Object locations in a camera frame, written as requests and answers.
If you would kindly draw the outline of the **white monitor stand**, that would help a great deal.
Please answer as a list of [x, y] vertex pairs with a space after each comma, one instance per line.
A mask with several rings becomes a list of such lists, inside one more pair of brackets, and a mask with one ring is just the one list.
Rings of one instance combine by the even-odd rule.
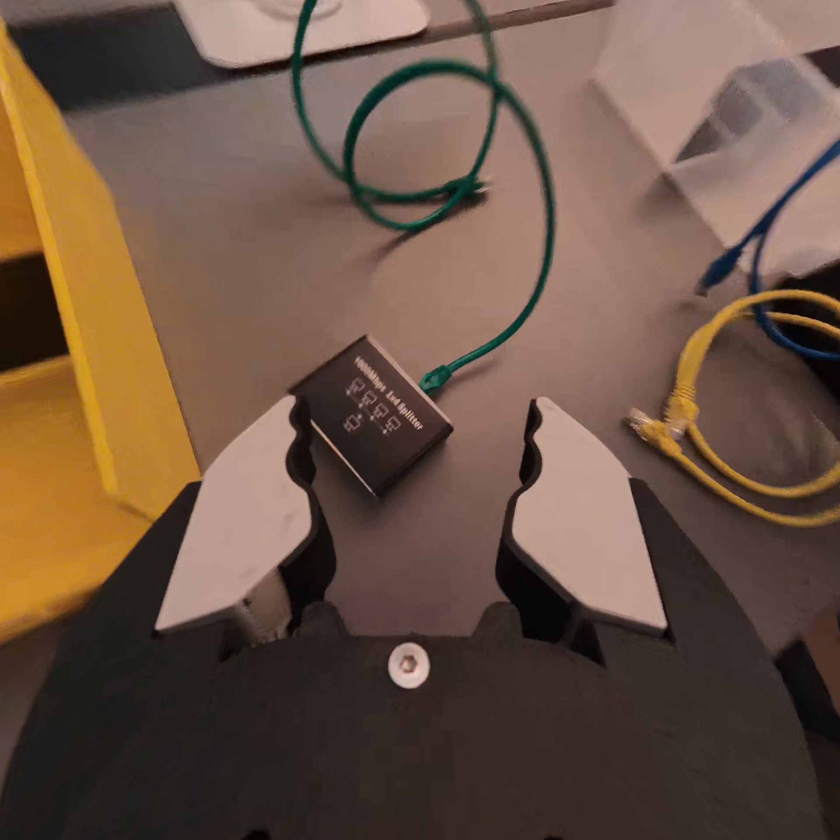
[[[174, 1], [198, 53], [223, 69], [249, 69], [292, 57], [303, 1]], [[324, 56], [422, 34], [430, 13], [420, 1], [317, 1], [301, 54]]]

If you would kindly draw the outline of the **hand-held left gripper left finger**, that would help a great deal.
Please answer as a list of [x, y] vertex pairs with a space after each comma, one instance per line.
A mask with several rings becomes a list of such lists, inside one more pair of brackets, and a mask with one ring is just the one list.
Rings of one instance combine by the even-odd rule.
[[227, 623], [240, 643], [271, 643], [298, 629], [337, 568], [312, 482], [312, 425], [287, 395], [207, 469], [154, 630], [173, 635]]

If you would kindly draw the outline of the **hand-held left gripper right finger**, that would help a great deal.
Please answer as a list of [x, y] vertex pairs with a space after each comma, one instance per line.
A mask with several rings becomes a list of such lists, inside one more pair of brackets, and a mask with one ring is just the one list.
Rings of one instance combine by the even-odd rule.
[[546, 396], [531, 400], [523, 441], [496, 562], [523, 636], [570, 643], [605, 623], [664, 637], [668, 618], [621, 461]]

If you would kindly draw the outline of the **clear plastic container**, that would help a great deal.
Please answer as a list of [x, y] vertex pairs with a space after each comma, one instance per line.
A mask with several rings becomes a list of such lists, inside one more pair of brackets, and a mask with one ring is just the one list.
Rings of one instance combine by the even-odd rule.
[[724, 248], [839, 134], [839, 2], [622, 1], [593, 79]]

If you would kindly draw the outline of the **yellow shelf unit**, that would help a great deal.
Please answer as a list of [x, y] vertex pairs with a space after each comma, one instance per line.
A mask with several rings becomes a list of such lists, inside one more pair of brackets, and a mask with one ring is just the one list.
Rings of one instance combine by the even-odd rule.
[[4, 21], [1, 44], [5, 644], [78, 609], [200, 470], [109, 187]]

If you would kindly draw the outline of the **black ethernet splitter box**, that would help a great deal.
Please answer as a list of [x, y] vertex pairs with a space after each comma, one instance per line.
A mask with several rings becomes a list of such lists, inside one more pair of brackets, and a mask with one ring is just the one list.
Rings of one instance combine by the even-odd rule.
[[374, 497], [441, 445], [454, 425], [371, 336], [290, 387], [311, 425]]

